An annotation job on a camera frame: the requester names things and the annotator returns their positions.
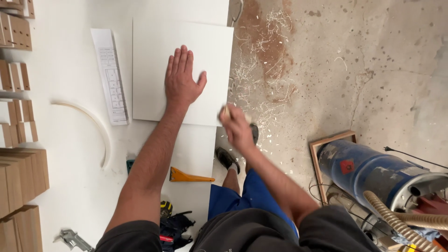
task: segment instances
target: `black shoe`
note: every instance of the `black shoe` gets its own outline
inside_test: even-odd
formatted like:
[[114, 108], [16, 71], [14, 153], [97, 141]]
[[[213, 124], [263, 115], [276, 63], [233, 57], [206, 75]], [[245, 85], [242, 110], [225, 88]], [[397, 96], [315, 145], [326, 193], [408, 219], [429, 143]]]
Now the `black shoe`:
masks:
[[237, 161], [222, 147], [218, 147], [215, 150], [216, 157], [220, 161], [220, 163], [228, 170], [228, 168], [232, 164], [236, 164], [238, 168], [238, 174], [240, 174], [240, 165], [237, 163]]
[[258, 142], [258, 126], [255, 123], [251, 123], [249, 127], [252, 130], [252, 137], [254, 138], [254, 144], [256, 145]]

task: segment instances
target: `man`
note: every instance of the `man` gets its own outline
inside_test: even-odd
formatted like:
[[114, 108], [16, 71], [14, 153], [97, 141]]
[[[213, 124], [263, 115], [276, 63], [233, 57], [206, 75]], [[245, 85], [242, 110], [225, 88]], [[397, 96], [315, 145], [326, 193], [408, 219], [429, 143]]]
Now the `man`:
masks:
[[[183, 45], [170, 56], [165, 77], [165, 114], [134, 162], [96, 252], [162, 251], [159, 243], [160, 192], [174, 142], [190, 104], [207, 83], [192, 78], [193, 53]], [[191, 251], [379, 251], [344, 208], [319, 206], [256, 147], [258, 131], [241, 109], [220, 114], [228, 141], [247, 160], [239, 196], [239, 165], [223, 149], [216, 154], [228, 169], [223, 187], [212, 186], [209, 221]], [[297, 237], [296, 227], [300, 234]]]

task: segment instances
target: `metal container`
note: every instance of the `metal container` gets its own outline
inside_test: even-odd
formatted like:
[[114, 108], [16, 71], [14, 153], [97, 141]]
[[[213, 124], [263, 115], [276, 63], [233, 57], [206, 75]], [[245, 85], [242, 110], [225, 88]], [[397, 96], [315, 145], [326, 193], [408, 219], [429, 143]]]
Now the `metal container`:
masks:
[[406, 210], [412, 197], [408, 188], [448, 178], [448, 174], [432, 173], [396, 156], [342, 139], [323, 145], [318, 161], [325, 175], [372, 212], [364, 191], [374, 192], [391, 210]]

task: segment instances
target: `dark t-shirt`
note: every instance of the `dark t-shirt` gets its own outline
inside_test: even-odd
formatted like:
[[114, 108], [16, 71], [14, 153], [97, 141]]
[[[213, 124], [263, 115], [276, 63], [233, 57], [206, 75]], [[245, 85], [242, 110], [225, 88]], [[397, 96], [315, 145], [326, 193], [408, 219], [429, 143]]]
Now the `dark t-shirt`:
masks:
[[[288, 224], [261, 209], [220, 214], [199, 232], [190, 252], [378, 252], [345, 208], [327, 206], [306, 216], [297, 240]], [[149, 221], [133, 221], [105, 233], [96, 252], [161, 252], [159, 227]]]

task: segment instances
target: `orange scraper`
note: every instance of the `orange scraper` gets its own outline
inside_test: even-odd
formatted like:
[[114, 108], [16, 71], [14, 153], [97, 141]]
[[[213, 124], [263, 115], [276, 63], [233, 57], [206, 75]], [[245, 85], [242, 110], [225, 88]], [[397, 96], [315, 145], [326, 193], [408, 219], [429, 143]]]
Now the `orange scraper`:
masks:
[[189, 175], [181, 172], [176, 167], [172, 167], [169, 172], [169, 181], [170, 182], [179, 182], [179, 181], [188, 181], [188, 182], [213, 182], [214, 178], [207, 178], [201, 176]]

